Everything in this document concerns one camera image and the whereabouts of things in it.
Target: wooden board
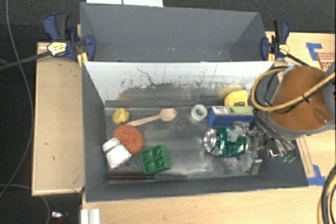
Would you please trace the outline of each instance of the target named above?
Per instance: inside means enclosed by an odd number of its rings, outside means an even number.
[[[290,52],[312,61],[306,42],[334,51],[335,35],[291,33]],[[79,66],[62,58],[38,61],[36,73],[33,195],[71,193],[84,185]],[[312,163],[326,176],[335,165],[335,132],[306,137]],[[85,203],[100,208],[101,223],[316,223],[322,187],[290,188],[118,202]]]
[[[38,53],[46,51],[38,44]],[[84,186],[80,68],[66,58],[37,61],[32,195],[78,193]]]

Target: gray bin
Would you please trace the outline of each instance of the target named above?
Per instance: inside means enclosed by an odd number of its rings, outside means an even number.
[[[81,29],[97,43],[95,62],[82,69],[87,202],[307,185],[300,156],[289,165],[264,158],[259,174],[250,176],[242,160],[206,154],[202,138],[208,125],[189,117],[197,103],[221,105],[223,92],[249,91],[271,66],[255,61],[265,34],[259,14],[83,3]],[[139,126],[145,147],[165,144],[170,151],[172,169],[163,173],[168,180],[111,184],[105,179],[101,145],[110,138],[111,116],[121,106],[131,111],[132,120],[163,107],[177,109],[172,122]],[[140,157],[118,169],[140,170]]]

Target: green block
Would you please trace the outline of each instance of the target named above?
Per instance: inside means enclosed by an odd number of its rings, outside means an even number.
[[[145,174],[156,174],[172,167],[166,146],[158,145],[141,151],[142,167]]]

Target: yellow object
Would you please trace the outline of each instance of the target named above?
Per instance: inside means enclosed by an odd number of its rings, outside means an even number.
[[[122,122],[128,121],[130,118],[130,112],[126,111],[124,108],[118,108],[115,113],[113,114],[113,122],[115,124],[119,124]]]
[[[274,61],[274,60],[275,60],[274,54],[268,54],[267,61]]]
[[[321,80],[319,83],[317,83],[315,86],[313,86],[310,90],[306,91],[305,93],[303,93],[301,96],[288,101],[284,104],[280,104],[280,105],[276,105],[276,106],[262,106],[260,104],[258,104],[257,100],[256,100],[256,89],[257,86],[259,85],[260,81],[267,75],[272,74],[272,73],[279,73],[281,71],[286,70],[286,67],[279,67],[279,68],[274,68],[274,69],[270,69],[268,71],[266,71],[264,74],[262,74],[261,76],[259,76],[259,78],[256,79],[252,89],[251,89],[251,102],[252,105],[262,111],[276,111],[276,110],[281,110],[281,109],[285,109],[290,107],[291,105],[294,105],[300,101],[302,101],[303,99],[305,99],[307,96],[311,95],[313,92],[315,92],[316,90],[320,89],[322,86],[324,86],[325,84],[327,84],[329,81],[331,81],[333,78],[335,78],[335,72],[332,73],[331,75],[329,75],[328,77],[326,77],[325,79]]]
[[[247,98],[248,93],[246,90],[229,93],[224,100],[224,106],[247,106]]]
[[[288,52],[289,52],[289,48],[288,48],[288,46],[287,46],[286,44],[281,44],[281,45],[279,46],[279,49],[280,49],[280,52],[281,52],[282,54],[284,54],[284,55],[287,55]]]

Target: orange sponge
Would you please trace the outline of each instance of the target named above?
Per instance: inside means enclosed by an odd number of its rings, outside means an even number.
[[[112,137],[119,139],[121,144],[131,153],[136,155],[143,149],[144,137],[142,132],[132,125],[120,125],[112,133]]]

